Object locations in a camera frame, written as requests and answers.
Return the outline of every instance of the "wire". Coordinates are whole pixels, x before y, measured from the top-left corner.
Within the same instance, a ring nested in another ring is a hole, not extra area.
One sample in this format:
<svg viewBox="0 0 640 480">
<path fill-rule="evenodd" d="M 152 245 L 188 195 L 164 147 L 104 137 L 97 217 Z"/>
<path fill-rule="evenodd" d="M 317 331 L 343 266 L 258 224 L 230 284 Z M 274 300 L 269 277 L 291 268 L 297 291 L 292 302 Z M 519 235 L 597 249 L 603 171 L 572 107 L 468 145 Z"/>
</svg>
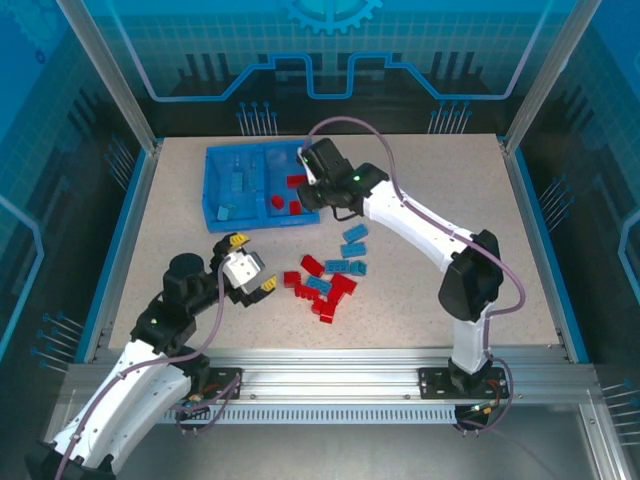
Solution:
<svg viewBox="0 0 640 480">
<path fill-rule="evenodd" d="M 355 117 L 348 117 L 348 116 L 342 116 L 342 115 L 336 116 L 336 117 L 329 117 L 329 118 L 327 118 L 325 120 L 322 120 L 320 123 L 316 124 L 309 131 L 309 133 L 307 134 L 307 136 L 306 136 L 306 138 L 304 140 L 302 148 L 303 149 L 307 148 L 311 144 L 311 137 L 313 137 L 313 135 L 318 130 L 320 130 L 322 127 L 324 127 L 326 125 L 329 125 L 331 123 L 336 123 L 336 122 L 350 122 L 350 123 L 354 123 L 356 125 L 360 125 L 361 127 L 364 127 L 367 130 L 369 130 L 376 137 L 378 137 L 378 140 L 380 140 L 380 142 L 382 143 L 382 146 L 386 150 L 387 156 L 389 157 L 389 164 L 391 166 L 391 183 L 393 184 L 393 189 L 395 190 L 398 199 L 400 200 L 400 202 L 405 207 L 407 207 L 411 212 L 416 214 L 422 220 L 424 220 L 425 222 L 429 223 L 431 226 L 436 227 L 438 230 L 440 230 L 441 232 L 445 233 L 446 235 L 448 235 L 448 236 L 450 236 L 450 237 L 452 237 L 452 238 L 464 243 L 467 247 L 472 248 L 473 250 L 477 251 L 478 253 L 484 255 L 491 262 L 493 262 L 495 265 L 500 267 L 500 269 L 511 279 L 511 281 L 514 283 L 514 285 L 518 289 L 518 294 L 519 294 L 518 302 L 515 305 L 512 305 L 510 307 L 503 308 L 503 309 L 491 312 L 491 316 L 495 317 L 495 316 L 498 316 L 498 315 L 505 315 L 507 313 L 512 313 L 512 312 L 520 310 L 522 308 L 522 306 L 524 305 L 524 302 L 526 300 L 526 292 L 525 292 L 525 289 L 524 289 L 524 285 L 522 284 L 522 282 L 520 281 L 518 276 L 515 274 L 515 272 L 513 270 L 511 270 L 511 268 L 509 268 L 505 263 L 503 263 L 498 257 L 496 257 L 494 254 L 489 252 L 487 249 L 485 249 L 485 248 L 481 247 L 480 245 L 474 243 L 472 240 L 469 240 L 468 238 L 465 238 L 465 237 L 463 237 L 461 235 L 458 235 L 456 232 L 454 232 L 450 228 L 447 228 L 444 225 L 441 225 L 440 223 L 436 222 L 431 217 L 429 217 L 425 213 L 421 212 L 418 208 L 415 207 L 415 205 L 413 205 L 411 202 L 409 202 L 405 198 L 404 193 L 402 192 L 402 190 L 400 189 L 400 186 L 398 185 L 397 172 L 396 172 L 396 161 L 395 161 L 395 158 L 393 156 L 393 151 L 391 150 L 391 146 L 389 145 L 389 142 L 384 137 L 384 135 L 382 135 L 372 125 L 370 125 L 369 123 L 365 122 L 364 120 L 360 120 L 359 118 L 355 118 Z"/>
<path fill-rule="evenodd" d="M 208 408 L 209 405 L 212 405 L 213 403 L 218 401 L 225 393 L 227 393 L 227 396 L 225 397 L 224 403 L 222 404 L 220 409 L 216 412 L 215 416 L 209 421 L 209 423 L 207 423 L 206 425 L 203 425 L 202 427 L 193 428 L 192 430 L 187 430 L 180 423 L 180 415 L 179 414 L 176 415 L 176 426 L 180 430 L 182 430 L 183 435 L 186 434 L 187 432 L 191 432 L 191 431 L 194 433 L 194 435 L 197 435 L 198 433 L 205 432 L 205 431 L 209 430 L 211 427 L 213 427 L 215 425 L 215 423 L 222 416 L 222 413 L 224 412 L 225 408 L 227 408 L 227 405 L 228 405 L 229 401 L 231 400 L 231 397 L 233 396 L 233 392 L 236 389 L 236 387 L 238 386 L 238 383 L 240 383 L 240 377 L 236 376 L 236 378 L 234 378 L 231 381 L 231 383 L 229 383 L 229 385 L 227 385 L 218 395 L 216 395 L 216 397 L 214 399 L 208 400 L 207 402 L 203 402 L 203 403 L 198 404 L 198 405 L 194 405 L 193 407 L 183 407 L 186 410 L 196 410 L 196 411 L 197 410 L 201 410 L 201 409 L 205 409 L 205 408 Z"/>
<path fill-rule="evenodd" d="M 222 312 L 224 311 L 224 276 L 223 276 L 222 268 L 228 262 L 228 260 L 229 259 L 225 258 L 222 262 L 220 262 L 220 265 L 218 266 L 218 311 L 216 313 L 216 320 L 213 324 L 213 327 L 211 328 L 211 332 L 209 333 L 209 336 L 204 341 L 204 343 L 200 346 L 200 348 L 189 353 L 188 355 L 182 355 L 180 357 L 173 357 L 173 358 L 163 357 L 163 358 L 157 358 L 155 360 L 147 360 L 145 362 L 140 362 L 131 367 L 125 368 L 124 370 L 119 372 L 115 377 L 113 377 L 111 381 L 107 383 L 105 387 L 97 393 L 95 399 L 91 402 L 91 404 L 87 408 L 87 411 L 85 412 L 84 416 L 80 419 L 80 422 L 78 423 L 78 427 L 76 428 L 73 436 L 71 437 L 69 446 L 65 450 L 62 456 L 62 459 L 60 460 L 60 465 L 58 466 L 58 470 L 56 471 L 55 480 L 62 479 L 64 469 L 66 468 L 67 463 L 69 463 L 69 459 L 71 458 L 73 449 L 82 438 L 81 434 L 84 431 L 85 426 L 89 422 L 91 415 L 96 410 L 96 408 L 98 408 L 98 405 L 104 399 L 104 397 L 106 397 L 107 393 L 109 393 L 109 391 L 120 380 L 124 380 L 128 374 L 136 370 L 139 370 L 141 368 L 151 367 L 153 365 L 165 365 L 165 364 L 169 365 L 171 363 L 187 362 L 189 360 L 192 360 L 198 357 L 199 355 L 201 355 L 207 349 L 207 347 L 211 344 L 211 342 L 213 342 L 213 339 L 218 334 L 218 330 L 220 329 L 220 324 L 222 323 Z"/>
</svg>

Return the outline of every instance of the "blue plastic container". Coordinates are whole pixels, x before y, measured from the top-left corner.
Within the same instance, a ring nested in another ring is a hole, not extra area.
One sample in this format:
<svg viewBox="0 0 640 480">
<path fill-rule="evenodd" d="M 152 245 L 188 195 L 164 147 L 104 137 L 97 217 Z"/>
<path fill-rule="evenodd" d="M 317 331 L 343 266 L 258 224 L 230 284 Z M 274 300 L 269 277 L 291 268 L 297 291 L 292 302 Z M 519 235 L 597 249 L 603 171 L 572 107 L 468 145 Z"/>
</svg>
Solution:
<svg viewBox="0 0 640 480">
<path fill-rule="evenodd" d="M 207 148 L 202 209 L 209 231 L 318 223 L 317 212 L 303 209 L 301 215 L 289 214 L 289 202 L 298 200 L 298 195 L 295 188 L 287 187 L 287 177 L 305 173 L 296 162 L 296 152 L 302 143 L 302 140 L 292 140 Z M 273 195 L 284 199 L 282 210 L 271 204 Z M 225 221 L 218 220 L 220 205 L 235 206 L 233 216 Z"/>
</svg>

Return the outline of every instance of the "beige work surface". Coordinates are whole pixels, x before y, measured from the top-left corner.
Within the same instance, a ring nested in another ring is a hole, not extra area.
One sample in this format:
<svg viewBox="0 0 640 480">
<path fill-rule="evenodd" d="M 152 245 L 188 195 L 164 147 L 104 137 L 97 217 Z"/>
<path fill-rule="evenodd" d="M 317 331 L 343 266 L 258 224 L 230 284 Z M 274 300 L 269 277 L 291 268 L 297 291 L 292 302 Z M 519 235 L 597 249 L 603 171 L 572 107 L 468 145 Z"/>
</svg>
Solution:
<svg viewBox="0 0 640 480">
<path fill-rule="evenodd" d="M 354 165 L 373 163 L 389 170 L 373 136 L 332 137 Z M 557 343 L 551 314 L 542 291 L 524 226 L 507 172 L 493 135 L 391 135 L 402 188 L 458 226 L 479 232 L 486 228 L 500 241 L 503 260 L 527 288 L 527 303 L 519 312 L 497 317 L 491 325 L 492 344 Z M 158 293 L 162 275 L 175 255 L 194 252 L 208 265 L 211 249 L 222 234 L 205 226 L 201 198 L 207 147 L 252 141 L 261 137 L 167 138 L 138 234 L 133 258 L 110 340 L 122 348 L 149 300 Z M 318 321 L 308 301 L 282 285 L 282 272 L 301 270 L 300 259 L 340 257 L 342 232 L 364 222 L 368 265 L 353 297 L 337 308 L 333 325 Z M 412 245 L 369 219 L 336 222 L 327 209 L 320 224 L 251 230 L 249 250 L 262 257 L 278 275 L 278 288 L 249 308 L 225 303 L 224 319 L 212 347 L 220 348 L 405 348 L 452 345 L 452 319 L 438 303 L 442 274 Z M 498 306 L 513 304 L 517 292 L 505 277 Z M 216 307 L 198 317 L 189 345 L 206 338 Z"/>
</svg>

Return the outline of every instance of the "purple cable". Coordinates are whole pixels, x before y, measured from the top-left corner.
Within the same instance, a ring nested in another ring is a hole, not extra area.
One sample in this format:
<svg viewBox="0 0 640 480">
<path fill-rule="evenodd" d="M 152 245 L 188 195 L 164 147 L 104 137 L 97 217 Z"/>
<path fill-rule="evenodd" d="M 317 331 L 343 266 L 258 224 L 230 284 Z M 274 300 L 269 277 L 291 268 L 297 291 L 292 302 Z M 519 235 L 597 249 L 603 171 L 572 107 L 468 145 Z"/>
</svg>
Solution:
<svg viewBox="0 0 640 480">
<path fill-rule="evenodd" d="M 222 413 L 224 412 L 225 408 L 227 408 L 227 404 L 229 403 L 229 400 L 231 400 L 231 397 L 233 396 L 233 391 L 235 390 L 236 386 L 238 385 L 238 383 L 240 383 L 240 377 L 236 376 L 236 378 L 234 378 L 231 383 L 229 383 L 229 385 L 227 385 L 218 395 L 216 395 L 214 398 L 212 398 L 211 400 L 207 400 L 206 402 L 203 402 L 199 405 L 194 405 L 193 407 L 182 407 L 185 410 L 200 410 L 203 409 L 205 407 L 208 407 L 209 405 L 217 402 L 220 397 L 222 397 L 225 393 L 228 392 L 228 395 L 226 396 L 224 403 L 222 404 L 222 406 L 220 407 L 220 410 L 218 410 L 218 412 L 215 414 L 215 416 L 209 421 L 209 423 L 207 423 L 205 426 L 200 427 L 198 429 L 194 429 L 193 433 L 195 435 L 197 435 L 198 433 L 202 433 L 202 432 L 206 432 L 207 430 L 209 430 L 211 427 L 213 427 L 215 425 L 215 423 L 220 419 L 220 417 L 222 416 Z M 182 430 L 182 433 L 185 434 L 186 432 L 189 432 L 191 430 L 187 430 L 185 429 L 182 424 L 180 423 L 180 419 L 178 416 L 176 416 L 176 426 Z"/>
<path fill-rule="evenodd" d="M 526 292 L 525 292 L 525 289 L 524 289 L 524 285 L 522 284 L 522 282 L 520 281 L 518 276 L 513 272 L 513 270 L 511 270 L 511 268 L 509 268 L 507 265 L 505 265 L 498 257 L 496 257 L 494 254 L 489 252 L 487 249 L 481 247 L 480 245 L 477 245 L 477 244 L 473 243 L 471 240 L 469 240 L 469 239 L 467 239 L 467 238 L 465 238 L 465 237 L 463 237 L 461 235 L 458 235 L 453 230 L 445 227 L 444 225 L 440 225 L 438 222 L 436 222 L 431 217 L 429 217 L 428 215 L 426 215 L 423 212 L 421 212 L 420 210 L 418 210 L 411 202 L 409 202 L 408 200 L 405 199 L 404 194 L 402 193 L 402 190 L 400 190 L 400 186 L 398 185 L 397 174 L 396 174 L 396 161 L 395 161 L 395 157 L 393 156 L 393 151 L 391 150 L 391 146 L 389 145 L 389 142 L 387 141 L 387 139 L 378 130 L 376 130 L 372 125 L 370 125 L 369 123 L 365 122 L 364 120 L 360 120 L 359 118 L 355 118 L 355 117 L 348 117 L 348 116 L 342 116 L 342 115 L 341 116 L 336 116 L 336 117 L 329 117 L 329 118 L 321 121 L 320 123 L 318 123 L 317 125 L 315 125 L 311 129 L 311 131 L 309 132 L 309 134 L 306 136 L 306 138 L 304 140 L 304 144 L 302 145 L 302 148 L 303 149 L 307 148 L 311 144 L 311 137 L 313 137 L 313 135 L 318 130 L 320 130 L 322 127 L 324 127 L 326 125 L 329 125 L 329 124 L 335 123 L 335 122 L 355 123 L 356 125 L 360 125 L 361 127 L 366 128 L 371 133 L 373 133 L 376 137 L 378 137 L 378 140 L 380 140 L 380 142 L 382 143 L 382 145 L 383 145 L 384 149 L 386 150 L 387 155 L 389 157 L 389 164 L 391 166 L 391 183 L 393 184 L 393 189 L 395 190 L 396 195 L 398 196 L 398 199 L 402 202 L 402 204 L 405 207 L 407 207 L 411 212 L 413 212 L 418 217 L 420 217 L 422 220 L 424 220 L 425 222 L 429 223 L 433 227 L 436 227 L 441 232 L 445 233 L 446 235 L 448 235 L 450 237 L 455 238 L 456 240 L 464 243 L 467 247 L 472 248 L 476 252 L 484 255 L 486 258 L 491 260 L 495 265 L 500 267 L 500 269 L 511 279 L 511 281 L 515 284 L 516 288 L 518 289 L 518 294 L 520 295 L 520 298 L 518 299 L 518 302 L 515 305 L 511 306 L 511 307 L 507 307 L 507 308 L 503 308 L 501 310 L 496 310 L 494 312 L 491 312 L 490 315 L 492 317 L 496 317 L 498 315 L 505 315 L 507 313 L 513 313 L 513 312 L 515 312 L 517 310 L 520 310 L 522 308 L 522 306 L 524 305 L 524 302 L 525 302 L 525 299 L 526 299 Z"/>
<path fill-rule="evenodd" d="M 78 423 L 78 428 L 76 428 L 76 431 L 73 434 L 73 438 L 69 442 L 69 446 L 67 447 L 67 449 L 64 452 L 64 455 L 62 456 L 62 460 L 60 460 L 60 465 L 58 466 L 58 470 L 56 471 L 55 480 L 62 479 L 64 469 L 66 468 L 67 463 L 69 463 L 69 459 L 71 458 L 71 454 L 73 453 L 74 447 L 80 441 L 80 438 L 81 438 L 80 434 L 83 432 L 84 427 L 89 422 L 89 418 L 91 418 L 91 415 L 93 414 L 95 409 L 98 408 L 98 405 L 107 395 L 107 393 L 109 393 L 109 391 L 120 380 L 124 379 L 129 373 L 135 370 L 139 370 L 141 368 L 151 367 L 153 365 L 164 365 L 164 364 L 168 365 L 171 363 L 187 362 L 189 360 L 192 360 L 197 356 L 199 356 L 200 354 L 202 354 L 207 349 L 207 347 L 211 344 L 211 342 L 213 342 L 213 339 L 215 338 L 215 336 L 218 333 L 218 330 L 220 329 L 220 324 L 222 323 L 222 312 L 224 311 L 224 276 L 222 272 L 222 267 L 224 267 L 227 261 L 228 261 L 227 259 L 223 260 L 220 263 L 220 266 L 218 267 L 218 311 L 216 313 L 216 321 L 213 324 L 211 333 L 209 333 L 209 336 L 204 341 L 204 343 L 195 352 L 192 352 L 188 355 L 183 355 L 181 357 L 173 357 L 173 358 L 166 358 L 166 357 L 158 358 L 156 360 L 148 360 L 146 362 L 140 362 L 136 365 L 132 365 L 131 367 L 125 368 L 124 370 L 122 370 L 122 372 L 120 372 L 120 375 L 113 377 L 111 381 L 107 383 L 105 387 L 102 390 L 100 390 L 100 392 L 98 392 L 98 394 L 96 395 L 96 398 L 93 400 L 93 402 L 91 402 L 84 416 L 80 419 L 80 422 Z"/>
</svg>

